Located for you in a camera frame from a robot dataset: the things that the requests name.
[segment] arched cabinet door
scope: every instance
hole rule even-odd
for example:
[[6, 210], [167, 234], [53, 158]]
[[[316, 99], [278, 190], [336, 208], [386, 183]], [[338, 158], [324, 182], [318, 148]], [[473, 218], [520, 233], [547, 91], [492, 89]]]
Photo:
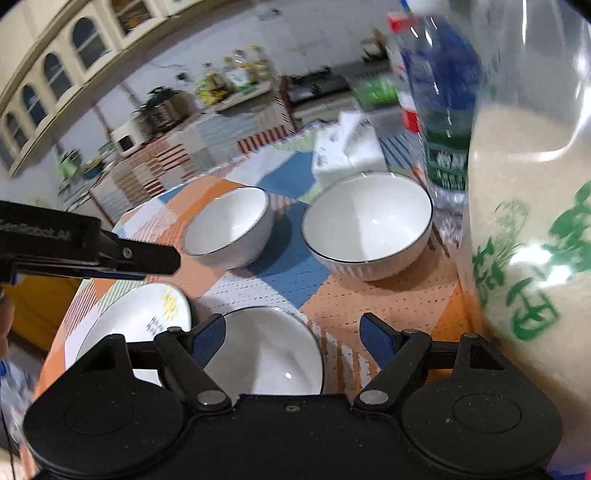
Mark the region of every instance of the arched cabinet door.
[[83, 83], [101, 71], [121, 49], [113, 28], [94, 3], [88, 3], [61, 31]]
[[156, 0], [99, 0], [123, 48], [162, 23], [166, 16]]

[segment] white bowl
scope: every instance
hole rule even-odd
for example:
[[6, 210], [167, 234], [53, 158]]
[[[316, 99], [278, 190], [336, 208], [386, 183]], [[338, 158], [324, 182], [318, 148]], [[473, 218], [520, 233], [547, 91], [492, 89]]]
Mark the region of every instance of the white bowl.
[[416, 181], [388, 172], [338, 181], [306, 209], [301, 233], [330, 271], [380, 280], [413, 263], [431, 232], [433, 204]]
[[224, 314], [226, 339], [205, 372], [232, 399], [240, 394], [319, 395], [324, 368], [314, 335], [277, 307]]
[[274, 219], [265, 190], [231, 190], [197, 214], [185, 230], [183, 249], [210, 268], [245, 267], [261, 254]]

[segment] glass bottle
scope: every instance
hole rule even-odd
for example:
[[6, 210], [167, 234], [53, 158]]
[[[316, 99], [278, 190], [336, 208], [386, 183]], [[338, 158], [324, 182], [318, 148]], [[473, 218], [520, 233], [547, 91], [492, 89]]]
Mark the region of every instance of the glass bottle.
[[255, 55], [254, 70], [257, 79], [260, 82], [271, 80], [273, 78], [273, 72], [265, 51], [259, 45], [251, 45], [251, 50]]
[[251, 64], [244, 50], [234, 50], [234, 65], [236, 68], [232, 72], [232, 81], [236, 85], [236, 90], [244, 90], [256, 83]]

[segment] white plate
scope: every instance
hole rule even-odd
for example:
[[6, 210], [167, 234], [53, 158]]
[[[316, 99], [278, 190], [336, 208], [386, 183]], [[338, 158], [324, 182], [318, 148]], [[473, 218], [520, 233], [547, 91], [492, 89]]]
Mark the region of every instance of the white plate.
[[[76, 360], [111, 333], [127, 342], [152, 340], [168, 327], [191, 329], [191, 310], [183, 293], [166, 283], [149, 283], [130, 291], [111, 305], [92, 326]], [[137, 378], [160, 385], [156, 370], [134, 370]]]

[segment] striped fabric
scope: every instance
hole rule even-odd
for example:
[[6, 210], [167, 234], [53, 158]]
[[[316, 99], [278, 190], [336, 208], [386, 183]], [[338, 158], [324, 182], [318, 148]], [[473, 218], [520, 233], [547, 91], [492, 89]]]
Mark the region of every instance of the striped fabric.
[[238, 140], [238, 146], [243, 154], [253, 152], [265, 145], [281, 140], [289, 135], [288, 129], [284, 125], [270, 128], [250, 137]]

